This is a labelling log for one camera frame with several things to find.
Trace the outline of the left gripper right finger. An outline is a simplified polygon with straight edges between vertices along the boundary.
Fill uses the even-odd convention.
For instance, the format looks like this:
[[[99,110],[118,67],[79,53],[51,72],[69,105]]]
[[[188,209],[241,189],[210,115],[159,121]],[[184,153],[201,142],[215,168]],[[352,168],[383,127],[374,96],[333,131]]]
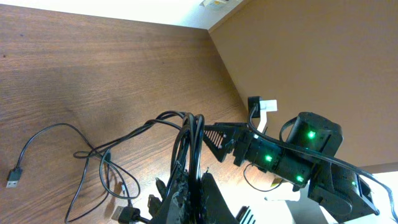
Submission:
[[[201,214],[206,224],[238,224],[229,210],[213,175],[205,172],[201,178]]]

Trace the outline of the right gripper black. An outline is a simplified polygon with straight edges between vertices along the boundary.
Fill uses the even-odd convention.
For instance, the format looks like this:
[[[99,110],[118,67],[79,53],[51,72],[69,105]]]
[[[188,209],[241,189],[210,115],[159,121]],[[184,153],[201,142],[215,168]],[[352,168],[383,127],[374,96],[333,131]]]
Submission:
[[[219,128],[205,128],[203,140],[218,162],[223,162],[233,150],[233,164],[249,161],[263,171],[274,172],[279,165],[282,149],[262,137],[254,137],[247,123],[215,123]]]

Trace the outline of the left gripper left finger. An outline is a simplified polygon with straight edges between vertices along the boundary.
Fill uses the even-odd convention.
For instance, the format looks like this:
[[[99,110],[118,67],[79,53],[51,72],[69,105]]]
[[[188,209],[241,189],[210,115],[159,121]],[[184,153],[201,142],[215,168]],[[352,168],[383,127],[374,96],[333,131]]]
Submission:
[[[149,213],[153,224],[183,224],[189,223],[190,192],[188,189],[188,174],[176,163],[168,182],[167,195],[161,200],[149,195]]]

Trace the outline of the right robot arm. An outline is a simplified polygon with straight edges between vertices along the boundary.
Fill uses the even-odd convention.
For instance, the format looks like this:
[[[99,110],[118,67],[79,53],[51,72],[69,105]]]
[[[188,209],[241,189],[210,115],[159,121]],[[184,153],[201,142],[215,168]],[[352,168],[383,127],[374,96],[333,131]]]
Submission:
[[[258,134],[251,122],[215,123],[205,126],[204,141],[220,162],[231,153],[237,166],[248,161],[294,191],[307,187],[309,199],[339,223],[379,214],[363,180],[370,174],[334,157],[343,142],[339,124],[301,112],[284,126],[291,127],[287,139],[274,139]]]

